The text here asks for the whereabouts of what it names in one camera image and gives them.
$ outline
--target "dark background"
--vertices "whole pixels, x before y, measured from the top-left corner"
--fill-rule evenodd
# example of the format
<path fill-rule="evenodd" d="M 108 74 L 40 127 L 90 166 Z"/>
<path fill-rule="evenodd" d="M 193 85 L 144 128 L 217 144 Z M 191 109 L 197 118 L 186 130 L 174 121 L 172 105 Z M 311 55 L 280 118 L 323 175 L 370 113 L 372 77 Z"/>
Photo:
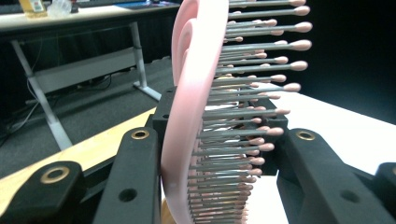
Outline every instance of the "dark background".
<path fill-rule="evenodd" d="M 311 7 L 307 17 L 285 17 L 279 21 L 280 24 L 311 21 L 314 25 L 309 34 L 275 37 L 289 42 L 301 38 L 313 42 L 307 52 L 288 52 L 291 61 L 309 62 L 305 72 L 289 73 L 288 81 L 301 83 L 301 93 L 308 96 L 396 124 L 394 1 L 308 0 L 307 5 Z M 139 23 L 146 63 L 170 55 L 173 19 Z M 120 28 L 36 39 L 22 48 L 30 64 L 40 70 L 130 46 L 129 30 Z M 32 96 L 12 47 L 0 43 L 0 126 L 15 111 L 24 108 L 29 99 Z M 330 115 L 319 116 L 325 119 Z"/>

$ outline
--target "desk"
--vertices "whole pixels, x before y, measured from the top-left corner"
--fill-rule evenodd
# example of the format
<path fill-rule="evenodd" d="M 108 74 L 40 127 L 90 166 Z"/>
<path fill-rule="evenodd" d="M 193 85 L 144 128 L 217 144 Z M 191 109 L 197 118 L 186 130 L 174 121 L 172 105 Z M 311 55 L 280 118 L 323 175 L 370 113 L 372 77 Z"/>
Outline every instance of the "desk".
<path fill-rule="evenodd" d="M 341 159 L 369 174 L 386 161 L 396 161 L 396 126 L 381 120 L 329 105 L 299 93 L 280 93 L 275 101 L 277 107 L 290 108 L 287 115 L 289 128 L 306 128 L 319 133 Z M 26 167 L 19 172 L 0 179 L 0 214 L 4 212 L 13 194 L 38 168 L 54 161 L 77 161 L 86 170 L 100 161 L 115 155 L 122 135 L 144 123 L 153 110 L 119 126 L 87 139 L 65 151 Z M 276 178 L 263 176 L 258 179 L 248 200 L 248 223 L 288 223 L 276 188 Z"/>
<path fill-rule="evenodd" d="M 0 41 L 10 41 L 15 49 L 25 75 L 35 92 L 37 101 L 43 107 L 47 123 L 60 149 L 71 147 L 72 143 L 61 122 L 53 113 L 45 93 L 136 65 L 140 77 L 139 81 L 134 83 L 134 86 L 154 99 L 160 100 L 161 95 L 151 89 L 146 81 L 137 23 L 152 16 L 176 14 L 177 10 L 177 4 L 138 10 L 112 6 L 81 8 L 79 13 L 70 14 L 60 19 L 47 17 L 29 20 L 23 14 L 0 16 Z M 131 28 L 134 41 L 132 48 L 38 72 L 32 71 L 19 44 L 19 40 L 24 38 L 54 34 L 70 35 L 81 33 L 86 29 L 102 30 L 121 26 Z"/>

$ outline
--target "gray carpet floor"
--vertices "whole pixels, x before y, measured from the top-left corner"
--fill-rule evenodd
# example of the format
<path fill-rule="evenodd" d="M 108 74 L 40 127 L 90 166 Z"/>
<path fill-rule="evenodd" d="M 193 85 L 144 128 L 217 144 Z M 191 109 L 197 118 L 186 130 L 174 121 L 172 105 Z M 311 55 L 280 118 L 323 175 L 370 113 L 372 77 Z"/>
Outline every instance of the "gray carpet floor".
<path fill-rule="evenodd" d="M 146 64 L 148 85 L 162 93 L 173 86 L 169 58 Z M 157 101 L 133 87 L 135 69 L 117 73 L 94 87 L 61 95 L 49 103 L 73 144 L 131 119 L 157 105 Z M 38 106 L 33 116 L 0 147 L 0 178 L 59 152 Z"/>

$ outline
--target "metal grommet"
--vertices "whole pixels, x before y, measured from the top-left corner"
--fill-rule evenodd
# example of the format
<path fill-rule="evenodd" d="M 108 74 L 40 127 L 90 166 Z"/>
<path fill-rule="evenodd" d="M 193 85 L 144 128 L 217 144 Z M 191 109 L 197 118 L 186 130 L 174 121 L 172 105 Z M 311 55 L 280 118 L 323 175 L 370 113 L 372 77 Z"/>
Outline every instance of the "metal grommet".
<path fill-rule="evenodd" d="M 297 137 L 306 140 L 306 141 L 312 141 L 315 139 L 315 136 L 312 133 L 304 132 L 304 131 L 299 131 L 297 132 Z"/>
<path fill-rule="evenodd" d="M 66 166 L 52 167 L 48 169 L 48 171 L 41 176 L 40 181 L 43 184 L 53 184 L 63 180 L 65 177 L 69 175 L 69 173 L 70 173 L 70 169 Z"/>
<path fill-rule="evenodd" d="M 147 137 L 149 137 L 149 132 L 146 130 L 139 130 L 139 131 L 132 133 L 133 139 L 145 139 Z"/>

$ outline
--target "white table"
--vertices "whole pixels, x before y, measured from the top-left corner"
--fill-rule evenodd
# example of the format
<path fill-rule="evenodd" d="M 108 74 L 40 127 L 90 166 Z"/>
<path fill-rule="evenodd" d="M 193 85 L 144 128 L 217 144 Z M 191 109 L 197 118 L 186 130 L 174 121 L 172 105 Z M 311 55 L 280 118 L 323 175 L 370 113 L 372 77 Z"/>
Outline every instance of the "white table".
<path fill-rule="evenodd" d="M 320 134 L 344 163 L 374 175 L 379 164 L 396 162 L 395 125 L 299 93 L 280 94 L 282 98 L 274 104 L 291 109 L 289 129 L 305 128 Z M 247 208 L 249 224 L 288 223 L 274 176 L 258 180 Z"/>

